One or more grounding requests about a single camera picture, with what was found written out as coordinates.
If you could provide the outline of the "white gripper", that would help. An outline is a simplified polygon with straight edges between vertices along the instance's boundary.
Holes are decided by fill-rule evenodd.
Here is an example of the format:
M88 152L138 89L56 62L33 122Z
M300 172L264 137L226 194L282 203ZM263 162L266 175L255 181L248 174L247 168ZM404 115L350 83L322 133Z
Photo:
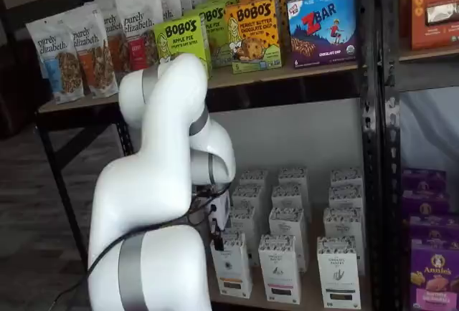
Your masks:
M216 251L224 250L222 231L224 231L230 214L230 195L224 192L212 200L209 205L209 225L213 246Z

